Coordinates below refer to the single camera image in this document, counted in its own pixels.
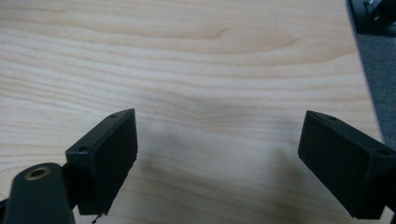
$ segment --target light wood surface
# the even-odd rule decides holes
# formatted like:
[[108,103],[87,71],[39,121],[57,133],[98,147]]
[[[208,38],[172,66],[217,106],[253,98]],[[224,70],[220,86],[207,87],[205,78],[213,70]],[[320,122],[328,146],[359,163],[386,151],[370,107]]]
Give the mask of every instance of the light wood surface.
[[132,107],[138,159],[99,223],[390,220],[351,218],[297,156],[307,109],[380,138],[344,1],[0,1],[2,199]]

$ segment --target black plastic part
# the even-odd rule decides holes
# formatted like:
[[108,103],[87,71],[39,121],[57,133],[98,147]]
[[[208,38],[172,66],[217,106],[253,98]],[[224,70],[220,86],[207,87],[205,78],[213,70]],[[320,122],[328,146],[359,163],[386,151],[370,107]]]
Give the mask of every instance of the black plastic part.
[[4,223],[75,223],[61,166],[42,163],[15,176]]
[[107,214],[136,154],[134,110],[121,111],[102,120],[66,150],[64,169],[69,177],[65,179],[79,190],[77,198],[70,202],[78,204],[82,215]]
[[396,36],[396,23],[380,17],[375,4],[369,5],[367,0],[347,1],[358,34]]
[[394,192],[395,151],[339,119],[307,111],[298,153],[350,215],[381,217]]

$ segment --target black object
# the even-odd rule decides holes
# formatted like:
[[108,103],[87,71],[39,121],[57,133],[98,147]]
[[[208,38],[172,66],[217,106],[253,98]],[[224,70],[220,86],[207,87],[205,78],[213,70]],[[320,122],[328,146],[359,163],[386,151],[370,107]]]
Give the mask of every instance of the black object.
[[305,165],[356,218],[396,211],[396,152],[334,117],[307,111],[298,149]]
[[134,110],[112,114],[66,150],[67,164],[43,163],[19,173],[0,223],[74,223],[82,215],[107,214],[136,160]]
[[15,176],[4,223],[74,223],[61,166],[38,164]]
[[396,36],[396,0],[347,1],[358,34]]

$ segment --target wood grain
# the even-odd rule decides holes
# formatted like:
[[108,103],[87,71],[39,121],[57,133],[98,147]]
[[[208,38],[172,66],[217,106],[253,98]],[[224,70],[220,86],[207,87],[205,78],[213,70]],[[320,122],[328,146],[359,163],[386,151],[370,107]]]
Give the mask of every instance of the wood grain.
[[351,218],[297,156],[307,109],[380,137],[343,1],[0,2],[1,198],[131,107],[138,159],[99,223],[390,220]]

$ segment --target small hole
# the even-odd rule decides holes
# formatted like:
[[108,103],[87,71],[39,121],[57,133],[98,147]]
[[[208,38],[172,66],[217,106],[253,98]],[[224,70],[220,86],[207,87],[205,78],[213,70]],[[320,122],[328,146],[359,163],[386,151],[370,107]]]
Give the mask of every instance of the small hole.
[[33,172],[30,174],[30,176],[33,177],[33,178],[35,178],[35,177],[38,177],[38,176],[43,175],[44,173],[46,173],[45,170],[35,170],[35,171],[33,171]]
[[387,151],[387,150],[385,150],[385,149],[379,149],[377,152],[378,152],[379,154],[385,155],[385,156],[390,155],[390,152]]
[[79,147],[78,148],[78,151],[80,151],[80,152],[83,152],[83,151],[86,151],[86,150],[88,150],[88,147]]
[[36,168],[26,174],[25,179],[36,180],[50,173],[50,168],[43,166]]

